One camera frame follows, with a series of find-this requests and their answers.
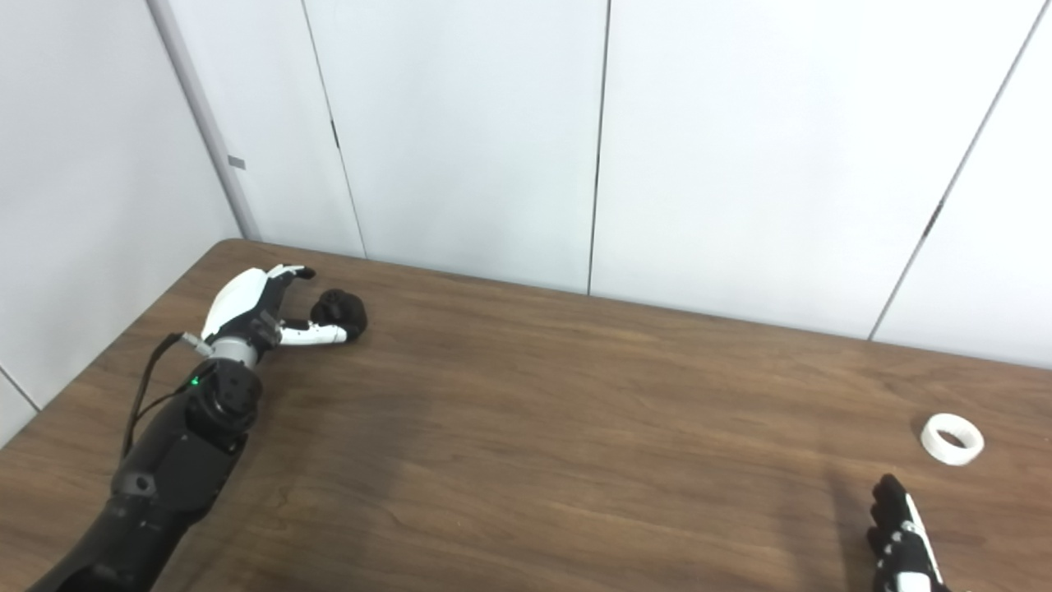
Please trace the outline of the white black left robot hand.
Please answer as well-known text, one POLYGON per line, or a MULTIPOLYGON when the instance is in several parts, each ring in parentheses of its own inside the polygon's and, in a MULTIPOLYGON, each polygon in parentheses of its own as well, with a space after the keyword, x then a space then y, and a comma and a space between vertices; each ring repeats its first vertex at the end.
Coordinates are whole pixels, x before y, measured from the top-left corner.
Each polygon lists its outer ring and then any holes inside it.
POLYGON ((220 341, 234 340, 258 355, 278 346, 333 345, 364 332, 352 322, 284 319, 279 314, 286 289, 295 280, 312 280, 316 271, 301 265, 277 265, 270 270, 251 267, 227 282, 215 295, 201 340, 211 351, 220 341))

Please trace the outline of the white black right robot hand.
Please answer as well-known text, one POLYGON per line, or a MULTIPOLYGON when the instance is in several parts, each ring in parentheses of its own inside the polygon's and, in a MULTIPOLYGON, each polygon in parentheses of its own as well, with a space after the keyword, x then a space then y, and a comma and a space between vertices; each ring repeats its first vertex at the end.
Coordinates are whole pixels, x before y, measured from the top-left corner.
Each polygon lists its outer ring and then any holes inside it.
POLYGON ((874 591, 948 591, 916 502, 897 476, 872 490, 873 520, 865 538, 875 558, 874 591))

